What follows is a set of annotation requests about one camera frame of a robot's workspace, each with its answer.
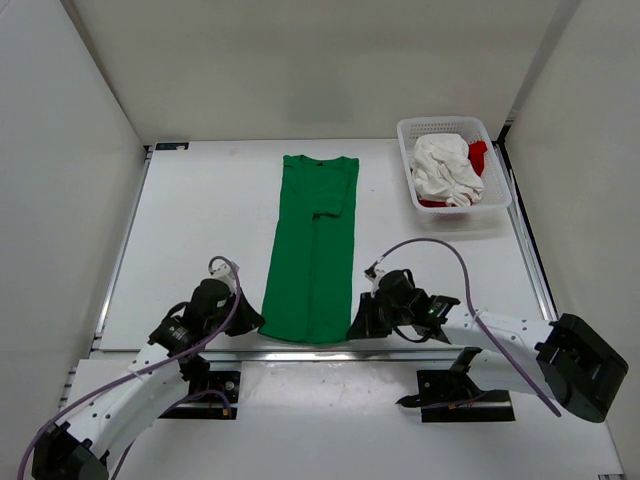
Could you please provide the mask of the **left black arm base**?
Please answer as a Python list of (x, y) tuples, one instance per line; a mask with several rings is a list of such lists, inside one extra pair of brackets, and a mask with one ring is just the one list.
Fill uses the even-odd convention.
[(180, 361), (187, 394), (165, 411), (162, 419), (235, 420), (238, 414), (241, 366), (224, 366), (193, 356)]

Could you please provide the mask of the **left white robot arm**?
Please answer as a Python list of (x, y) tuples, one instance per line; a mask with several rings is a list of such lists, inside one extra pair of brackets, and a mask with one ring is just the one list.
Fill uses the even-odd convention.
[(135, 440), (166, 412), (207, 395), (231, 408), (222, 390), (210, 387), (211, 366), (202, 353), (218, 335), (243, 335), (264, 320), (247, 302), (234, 262), (215, 256), (208, 270), (191, 299), (167, 312), (118, 378), (40, 428), (19, 478), (114, 478)]

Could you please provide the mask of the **green t shirt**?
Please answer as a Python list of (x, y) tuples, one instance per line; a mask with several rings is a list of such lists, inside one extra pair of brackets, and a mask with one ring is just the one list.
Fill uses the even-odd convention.
[(311, 345), (346, 339), (358, 176), (357, 158), (283, 157), (261, 335)]

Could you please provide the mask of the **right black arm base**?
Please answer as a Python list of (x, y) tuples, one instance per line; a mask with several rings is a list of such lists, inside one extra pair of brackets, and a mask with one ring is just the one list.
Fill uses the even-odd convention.
[(446, 370), (418, 370), (418, 392), (396, 404), (419, 409), (422, 423), (513, 422), (515, 414), (506, 390), (482, 390), (469, 377), (471, 361), (482, 350), (465, 347)]

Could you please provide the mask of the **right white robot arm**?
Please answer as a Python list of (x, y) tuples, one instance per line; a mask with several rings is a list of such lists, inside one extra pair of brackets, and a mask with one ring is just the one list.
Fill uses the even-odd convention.
[(489, 402), (509, 393), (542, 392), (564, 410), (592, 423), (606, 419), (629, 365), (582, 318), (555, 322), (470, 312), (461, 300), (429, 295), (410, 270), (365, 272), (372, 288), (360, 296), (350, 340), (406, 335), (414, 344), (436, 340), (461, 347), (451, 366), (420, 370), (418, 393), (399, 400), (426, 422), (479, 420)]

